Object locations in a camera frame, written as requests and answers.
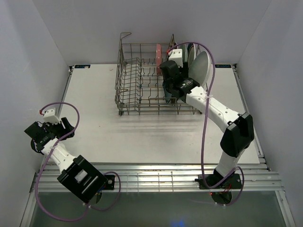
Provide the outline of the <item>cream floral square plate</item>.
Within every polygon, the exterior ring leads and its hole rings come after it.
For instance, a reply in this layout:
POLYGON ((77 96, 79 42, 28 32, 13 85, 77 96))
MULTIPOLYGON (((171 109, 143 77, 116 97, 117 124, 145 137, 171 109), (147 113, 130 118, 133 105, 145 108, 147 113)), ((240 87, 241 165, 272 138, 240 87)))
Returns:
POLYGON ((172 48, 176 44, 174 34, 172 34, 169 42, 169 49, 172 48))

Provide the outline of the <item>black xdof logo sticker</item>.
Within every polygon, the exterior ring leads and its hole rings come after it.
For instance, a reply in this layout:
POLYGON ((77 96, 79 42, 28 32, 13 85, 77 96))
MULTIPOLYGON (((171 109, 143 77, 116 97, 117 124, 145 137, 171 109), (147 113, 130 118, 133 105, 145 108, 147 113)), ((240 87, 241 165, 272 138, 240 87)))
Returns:
POLYGON ((224 69, 228 69, 228 68, 232 68, 232 66, 230 64, 216 64, 215 65, 216 68, 224 68, 224 69))

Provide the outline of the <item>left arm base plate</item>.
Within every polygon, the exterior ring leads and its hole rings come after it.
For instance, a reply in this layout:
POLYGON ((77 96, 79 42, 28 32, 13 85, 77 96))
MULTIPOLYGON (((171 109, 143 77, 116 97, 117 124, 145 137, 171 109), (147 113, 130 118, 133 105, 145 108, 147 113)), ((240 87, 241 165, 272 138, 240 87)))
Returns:
POLYGON ((115 175, 105 175, 107 178, 104 190, 114 190, 115 188, 115 175))

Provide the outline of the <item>dark teal plate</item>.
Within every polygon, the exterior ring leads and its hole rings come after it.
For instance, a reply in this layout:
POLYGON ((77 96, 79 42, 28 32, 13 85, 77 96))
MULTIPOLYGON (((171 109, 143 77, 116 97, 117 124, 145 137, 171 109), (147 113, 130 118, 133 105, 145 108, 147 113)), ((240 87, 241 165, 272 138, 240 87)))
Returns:
POLYGON ((168 92, 167 88, 164 86, 164 95, 165 95, 165 102, 167 104, 174 104, 175 103, 175 99, 172 97, 172 94, 168 92))

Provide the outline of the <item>green red rimmed white plate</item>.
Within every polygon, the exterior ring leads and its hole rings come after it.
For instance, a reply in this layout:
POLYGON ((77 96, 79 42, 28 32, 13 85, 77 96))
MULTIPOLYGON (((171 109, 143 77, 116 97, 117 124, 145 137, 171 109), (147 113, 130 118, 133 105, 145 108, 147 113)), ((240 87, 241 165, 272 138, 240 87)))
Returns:
POLYGON ((188 44, 187 52, 188 52, 187 61, 188 63, 192 63, 196 58, 196 46, 194 43, 188 44))

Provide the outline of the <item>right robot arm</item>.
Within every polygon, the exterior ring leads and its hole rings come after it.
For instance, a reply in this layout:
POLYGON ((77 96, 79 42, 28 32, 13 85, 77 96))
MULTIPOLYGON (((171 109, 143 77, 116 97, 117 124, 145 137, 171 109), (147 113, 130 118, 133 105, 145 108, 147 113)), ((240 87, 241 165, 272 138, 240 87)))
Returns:
POLYGON ((255 138, 253 117, 247 112, 234 111, 211 96, 214 77, 211 77, 208 89, 204 89, 202 83, 194 78, 195 70, 192 67, 180 68, 176 62, 168 60, 160 64, 160 70, 164 88, 172 98, 180 99, 204 113, 203 143, 208 120, 214 122, 223 132, 220 141, 223 151, 221 158, 211 175, 202 173, 202 185, 209 189, 226 187, 231 182, 241 155, 255 138))

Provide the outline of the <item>pink dotted scalloped plate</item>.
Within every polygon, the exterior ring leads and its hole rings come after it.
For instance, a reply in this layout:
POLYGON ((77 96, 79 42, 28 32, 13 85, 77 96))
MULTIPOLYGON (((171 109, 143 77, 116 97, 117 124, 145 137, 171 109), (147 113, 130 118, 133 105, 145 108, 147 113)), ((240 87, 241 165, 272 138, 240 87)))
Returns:
POLYGON ((157 76, 161 75, 160 65, 162 63, 162 47, 160 44, 156 45, 156 73, 157 76))

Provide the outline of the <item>white oval plate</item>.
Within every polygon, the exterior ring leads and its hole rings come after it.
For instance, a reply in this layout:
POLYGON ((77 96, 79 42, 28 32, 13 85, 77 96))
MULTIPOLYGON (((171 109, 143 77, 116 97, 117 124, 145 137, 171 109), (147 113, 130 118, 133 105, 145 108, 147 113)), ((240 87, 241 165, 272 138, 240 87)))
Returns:
POLYGON ((211 74, 211 57, 207 51, 202 51, 191 63, 188 76, 204 87, 211 74))

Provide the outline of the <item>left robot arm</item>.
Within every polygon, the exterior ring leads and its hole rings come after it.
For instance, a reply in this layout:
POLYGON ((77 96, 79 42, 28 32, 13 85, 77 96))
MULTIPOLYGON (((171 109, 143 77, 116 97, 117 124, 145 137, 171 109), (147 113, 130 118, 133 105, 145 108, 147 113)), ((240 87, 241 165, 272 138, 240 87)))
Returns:
POLYGON ((59 167, 57 180, 81 201, 88 203, 106 186, 108 179, 83 156, 75 157, 62 142, 57 143, 65 134, 68 134, 65 140, 72 138, 73 129, 67 118, 63 117, 58 123, 34 122, 24 132, 31 138, 31 147, 35 152, 48 156, 53 149, 50 159, 59 167))

